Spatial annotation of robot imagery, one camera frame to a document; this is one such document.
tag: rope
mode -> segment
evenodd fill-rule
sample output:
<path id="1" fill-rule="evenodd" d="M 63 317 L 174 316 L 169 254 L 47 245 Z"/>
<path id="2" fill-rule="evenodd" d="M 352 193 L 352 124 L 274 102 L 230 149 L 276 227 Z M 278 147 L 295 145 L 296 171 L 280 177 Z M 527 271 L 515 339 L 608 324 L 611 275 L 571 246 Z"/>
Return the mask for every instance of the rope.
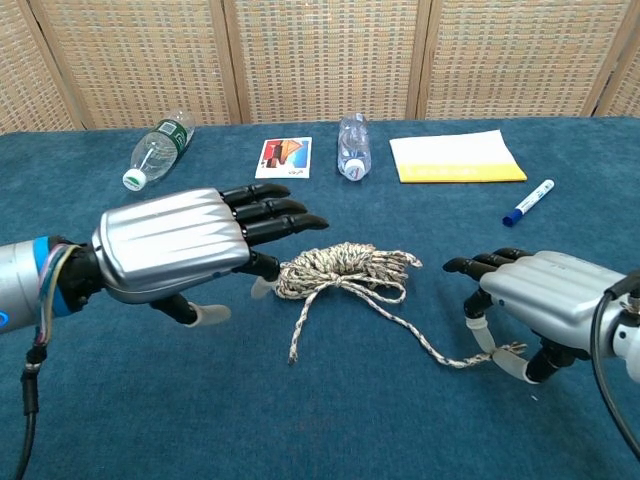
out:
<path id="1" fill-rule="evenodd" d="M 404 283 L 408 278 L 405 269 L 409 265 L 422 267 L 420 260 L 410 253 L 397 250 L 379 251 L 373 245 L 355 243 L 309 250 L 302 252 L 292 262 L 283 263 L 280 278 L 275 286 L 276 295 L 288 300 L 305 299 L 291 338 L 289 364 L 295 363 L 298 359 L 298 341 L 311 304 L 322 290 L 329 287 L 343 288 L 356 294 L 380 315 L 408 329 L 441 365 L 467 368 L 490 361 L 491 355 L 487 353 L 463 360 L 454 360 L 442 355 L 413 324 L 387 312 L 376 303 L 378 301 L 399 304 L 404 301 L 407 295 Z M 399 294 L 397 297 L 384 297 L 374 290 L 379 286 L 395 288 Z M 500 348 L 519 354 L 525 347 L 524 344 L 514 342 Z"/>

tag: blue marker cap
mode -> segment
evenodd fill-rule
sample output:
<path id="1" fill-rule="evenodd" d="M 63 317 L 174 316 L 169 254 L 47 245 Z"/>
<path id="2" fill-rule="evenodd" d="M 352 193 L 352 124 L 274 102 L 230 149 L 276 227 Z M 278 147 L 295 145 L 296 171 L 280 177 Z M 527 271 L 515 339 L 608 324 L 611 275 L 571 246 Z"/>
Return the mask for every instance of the blue marker cap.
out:
<path id="1" fill-rule="evenodd" d="M 513 212 L 502 219 L 502 223 L 507 227 L 513 227 L 521 218 L 522 212 L 516 208 Z"/>

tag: blue carpet surface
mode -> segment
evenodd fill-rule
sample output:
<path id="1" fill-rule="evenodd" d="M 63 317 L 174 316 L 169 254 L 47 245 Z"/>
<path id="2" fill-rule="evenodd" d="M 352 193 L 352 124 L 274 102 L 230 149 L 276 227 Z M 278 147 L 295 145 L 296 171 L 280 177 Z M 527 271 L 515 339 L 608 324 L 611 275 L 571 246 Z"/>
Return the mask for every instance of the blue carpet surface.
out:
<path id="1" fill-rule="evenodd" d="M 524 183 L 403 185 L 389 139 L 500 129 Z M 360 183 L 336 170 L 337 123 L 202 127 L 176 167 L 139 193 L 122 173 L 142 130 L 0 137 L 0 244 L 41 235 L 90 239 L 103 211 L 190 188 L 254 183 L 267 138 L 313 137 L 311 178 L 282 180 L 331 227 L 261 251 L 289 260 L 350 241 L 404 250 L 408 297 L 391 307 L 444 354 L 478 350 L 462 302 L 475 284 L 441 266 L 514 246 L 559 250 L 628 272 L 640 266 L 640 120 L 554 118 L 373 122 L 373 169 Z M 514 228 L 501 218 L 544 179 L 554 190 Z M 227 323 L 185 329 L 106 293 L 55 323 L 40 374 L 41 411 L 27 478 L 38 479 L 634 479 L 640 469 L 610 420 L 590 365 L 526 385 L 495 365 L 438 365 L 405 329 L 340 290 L 314 303 L 287 364 L 301 301 L 249 298 L 230 275 L 185 292 L 225 303 Z M 537 337 L 491 310 L 500 343 Z M 19 377 L 33 337 L 0 337 L 0 477 L 20 452 Z M 607 369 L 640 434 L 640 387 L 620 360 Z"/>

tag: whiteboard marker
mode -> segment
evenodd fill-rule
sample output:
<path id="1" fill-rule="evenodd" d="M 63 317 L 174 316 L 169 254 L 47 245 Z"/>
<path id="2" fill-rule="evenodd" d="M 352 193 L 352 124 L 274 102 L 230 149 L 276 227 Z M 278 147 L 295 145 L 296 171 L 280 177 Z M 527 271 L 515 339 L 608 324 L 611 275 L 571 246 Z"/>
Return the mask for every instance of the whiteboard marker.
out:
<path id="1" fill-rule="evenodd" d="M 554 185 L 555 184 L 553 183 L 553 180 L 545 180 L 544 182 L 542 182 L 538 188 L 531 192 L 527 196 L 527 198 L 525 198 L 516 206 L 513 212 L 502 219 L 502 223 L 507 227 L 513 227 L 525 213 L 531 210 L 531 207 L 533 207 L 542 199 L 542 197 L 549 193 Z"/>

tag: plastic bottle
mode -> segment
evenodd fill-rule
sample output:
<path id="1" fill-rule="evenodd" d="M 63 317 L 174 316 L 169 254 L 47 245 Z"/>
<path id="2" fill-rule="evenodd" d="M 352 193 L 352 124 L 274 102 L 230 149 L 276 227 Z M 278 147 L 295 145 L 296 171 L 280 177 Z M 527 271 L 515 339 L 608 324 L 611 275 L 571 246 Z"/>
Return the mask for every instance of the plastic bottle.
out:
<path id="1" fill-rule="evenodd" d="M 136 145 L 131 168 L 122 182 L 129 190 L 142 190 L 169 171 L 193 136 L 193 116 L 185 110 L 172 110 Z"/>
<path id="2" fill-rule="evenodd" d="M 367 119 L 362 113 L 347 115 L 340 121 L 338 170 L 353 182 L 371 170 Z"/>

